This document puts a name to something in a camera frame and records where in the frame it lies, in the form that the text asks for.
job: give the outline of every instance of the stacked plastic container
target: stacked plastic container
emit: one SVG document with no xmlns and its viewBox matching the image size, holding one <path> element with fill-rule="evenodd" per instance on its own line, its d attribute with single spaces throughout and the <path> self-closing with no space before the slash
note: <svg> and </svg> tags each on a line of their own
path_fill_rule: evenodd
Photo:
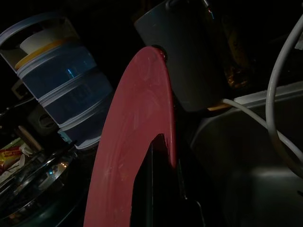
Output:
<svg viewBox="0 0 303 227">
<path fill-rule="evenodd" d="M 80 150 L 98 144 L 112 87 L 67 18 L 45 13 L 13 25 L 0 34 L 0 54 L 65 141 Z"/>
</svg>

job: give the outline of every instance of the white cable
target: white cable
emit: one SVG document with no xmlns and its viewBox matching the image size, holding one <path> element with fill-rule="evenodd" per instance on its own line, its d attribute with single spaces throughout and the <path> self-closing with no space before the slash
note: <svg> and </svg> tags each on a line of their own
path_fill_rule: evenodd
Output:
<svg viewBox="0 0 303 227">
<path fill-rule="evenodd" d="M 249 115 L 250 117 L 252 117 L 254 120 L 256 120 L 258 123 L 260 123 L 264 128 L 267 129 L 267 124 L 266 121 L 261 118 L 259 115 L 257 115 L 256 113 L 254 113 L 253 111 L 251 111 L 250 109 L 246 108 L 245 106 L 229 100 L 229 99 L 223 99 L 222 100 L 223 103 L 231 105 L 233 107 L 236 107 L 240 110 L 242 110 L 244 113 L 246 113 L 247 115 Z M 303 163 L 303 153 L 301 152 L 301 150 L 294 144 L 292 143 L 285 135 L 283 135 L 282 133 L 280 133 L 278 131 L 278 135 L 280 140 L 298 157 L 298 159 Z"/>
<path fill-rule="evenodd" d="M 274 103 L 276 95 L 276 87 L 278 84 L 278 79 L 282 71 L 283 65 L 286 61 L 288 54 L 290 53 L 292 47 L 297 42 L 297 39 L 300 37 L 303 31 L 303 15 L 300 17 L 291 33 L 289 34 L 287 40 L 285 41 L 281 52 L 276 60 L 274 68 L 272 70 L 269 85 L 267 89 L 266 97 L 266 122 L 267 129 L 274 145 L 275 150 L 280 155 L 280 157 L 285 161 L 287 166 L 299 177 L 303 178 L 302 169 L 288 156 L 286 153 L 280 139 L 275 125 L 275 113 L 274 113 Z"/>
</svg>

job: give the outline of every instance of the white container lid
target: white container lid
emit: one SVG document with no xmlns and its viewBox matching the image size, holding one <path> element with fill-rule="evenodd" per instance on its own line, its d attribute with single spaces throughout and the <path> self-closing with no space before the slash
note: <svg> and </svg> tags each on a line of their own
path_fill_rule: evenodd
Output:
<svg viewBox="0 0 303 227">
<path fill-rule="evenodd" d="M 77 150 L 88 150 L 91 149 L 99 144 L 101 136 L 98 136 L 96 138 L 88 139 L 81 143 L 79 146 L 75 145 Z"/>
</svg>

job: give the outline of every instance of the sink basin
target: sink basin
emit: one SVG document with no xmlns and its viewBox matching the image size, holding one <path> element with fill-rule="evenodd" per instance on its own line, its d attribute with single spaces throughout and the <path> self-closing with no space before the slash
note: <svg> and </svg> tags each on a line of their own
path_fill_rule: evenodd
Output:
<svg viewBox="0 0 303 227">
<path fill-rule="evenodd" d="M 265 97 L 260 92 L 235 101 L 264 118 Z M 278 88 L 277 128 L 301 149 L 302 106 L 302 82 Z M 276 154 L 267 130 L 245 113 L 232 108 L 203 119 L 191 148 L 212 180 L 228 226 L 302 225 L 303 179 Z"/>
</svg>

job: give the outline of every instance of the sink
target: sink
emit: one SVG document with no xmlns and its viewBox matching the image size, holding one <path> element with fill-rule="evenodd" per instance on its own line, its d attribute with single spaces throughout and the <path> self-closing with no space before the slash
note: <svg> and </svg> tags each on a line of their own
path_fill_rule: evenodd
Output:
<svg viewBox="0 0 303 227">
<path fill-rule="evenodd" d="M 264 91 L 235 101 L 265 118 L 265 97 Z M 301 149 L 302 106 L 302 82 L 278 88 L 277 128 Z M 303 179 L 276 154 L 267 130 L 245 113 L 232 108 L 203 119 L 191 148 L 211 178 L 228 226 L 302 225 Z"/>
</svg>

